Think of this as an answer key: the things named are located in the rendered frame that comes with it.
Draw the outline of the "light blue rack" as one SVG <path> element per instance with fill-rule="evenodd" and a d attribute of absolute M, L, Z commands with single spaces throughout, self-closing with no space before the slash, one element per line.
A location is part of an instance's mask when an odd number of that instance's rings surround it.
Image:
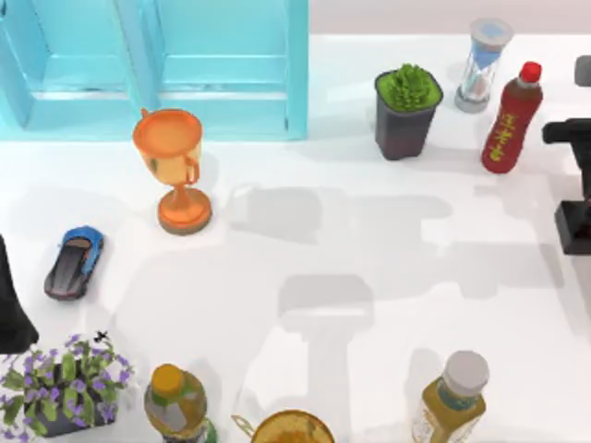
<path fill-rule="evenodd" d="M 128 140 L 163 108 L 209 139 L 302 139 L 308 4 L 0 0 L 0 140 Z"/>

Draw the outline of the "purple flower plant pot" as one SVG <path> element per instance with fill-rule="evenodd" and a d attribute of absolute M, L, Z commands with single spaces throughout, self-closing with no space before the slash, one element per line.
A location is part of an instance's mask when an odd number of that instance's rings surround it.
<path fill-rule="evenodd" d="M 134 367 L 105 331 L 91 339 L 74 334 L 44 352 L 31 347 L 0 368 L 0 443 L 32 443 L 112 424 Z"/>

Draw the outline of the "red bottle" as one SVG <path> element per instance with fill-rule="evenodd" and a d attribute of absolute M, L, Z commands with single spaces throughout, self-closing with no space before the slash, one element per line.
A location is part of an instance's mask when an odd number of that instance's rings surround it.
<path fill-rule="evenodd" d="M 523 149 L 525 135 L 543 100 L 542 66 L 525 62 L 519 75 L 503 88 L 496 120 L 489 131 L 481 163 L 494 174 L 513 169 Z"/>

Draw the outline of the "orange trophy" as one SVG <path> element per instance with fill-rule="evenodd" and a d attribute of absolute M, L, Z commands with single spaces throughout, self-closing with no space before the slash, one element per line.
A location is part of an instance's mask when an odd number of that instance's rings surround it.
<path fill-rule="evenodd" d="M 171 234 L 196 233 L 212 215 L 209 197 L 194 187 L 200 178 L 202 124 L 182 109 L 140 113 L 133 142 L 153 177 L 172 188 L 159 201 L 158 221 Z"/>

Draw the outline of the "green plant in grey pot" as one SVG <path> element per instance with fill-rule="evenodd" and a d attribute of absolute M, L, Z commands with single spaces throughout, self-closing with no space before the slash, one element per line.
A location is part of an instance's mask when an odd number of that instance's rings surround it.
<path fill-rule="evenodd" d="M 422 153 L 433 117 L 444 94 L 438 81 L 418 65 L 403 64 L 379 74 L 375 141 L 389 161 Z"/>

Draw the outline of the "yellow-capped green bottle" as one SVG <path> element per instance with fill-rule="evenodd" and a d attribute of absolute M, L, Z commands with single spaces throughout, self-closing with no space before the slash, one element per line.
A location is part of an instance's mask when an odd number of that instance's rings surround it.
<path fill-rule="evenodd" d="M 153 371 L 144 411 L 163 443 L 218 443 L 202 383 L 176 365 L 163 364 Z"/>

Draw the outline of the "blue and grey toy car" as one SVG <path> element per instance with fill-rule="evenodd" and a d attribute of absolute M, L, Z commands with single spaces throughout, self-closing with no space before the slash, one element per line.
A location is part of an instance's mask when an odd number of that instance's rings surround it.
<path fill-rule="evenodd" d="M 84 296 L 103 252 L 104 236 L 84 225 L 65 232 L 55 262 L 44 280 L 44 292 L 57 301 Z"/>

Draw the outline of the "blue and grey hourglass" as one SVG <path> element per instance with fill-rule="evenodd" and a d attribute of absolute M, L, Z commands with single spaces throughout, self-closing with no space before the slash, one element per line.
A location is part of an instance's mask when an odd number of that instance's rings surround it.
<path fill-rule="evenodd" d="M 513 38 L 513 29 L 498 18 L 479 18 L 470 25 L 471 51 L 454 102 L 465 113 L 476 114 L 488 106 L 499 60 Z"/>

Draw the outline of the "gold trophy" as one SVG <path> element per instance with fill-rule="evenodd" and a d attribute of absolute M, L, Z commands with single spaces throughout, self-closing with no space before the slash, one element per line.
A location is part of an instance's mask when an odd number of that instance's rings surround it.
<path fill-rule="evenodd" d="M 331 430 L 317 416 L 289 409 L 274 413 L 254 427 L 238 414 L 231 416 L 250 443 L 335 443 Z"/>

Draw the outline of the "white-capped yellow bottle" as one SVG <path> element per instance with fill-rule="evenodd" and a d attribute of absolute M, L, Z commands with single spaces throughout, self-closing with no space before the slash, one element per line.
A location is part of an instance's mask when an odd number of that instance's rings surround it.
<path fill-rule="evenodd" d="M 414 443 L 466 443 L 487 409 L 482 395 L 488 383 L 486 359 L 474 351 L 457 351 L 441 375 L 428 384 L 412 421 Z"/>

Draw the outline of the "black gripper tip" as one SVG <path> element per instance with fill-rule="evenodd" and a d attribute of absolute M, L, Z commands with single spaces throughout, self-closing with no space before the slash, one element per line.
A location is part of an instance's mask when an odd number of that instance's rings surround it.
<path fill-rule="evenodd" d="M 39 333 L 18 300 L 0 234 L 0 355 L 25 353 L 38 340 Z"/>

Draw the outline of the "grey rounded box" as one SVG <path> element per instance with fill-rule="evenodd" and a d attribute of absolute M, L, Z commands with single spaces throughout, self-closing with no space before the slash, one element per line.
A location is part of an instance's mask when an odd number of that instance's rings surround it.
<path fill-rule="evenodd" d="M 579 87 L 591 88 L 591 54 L 580 55 L 576 59 L 573 80 Z"/>

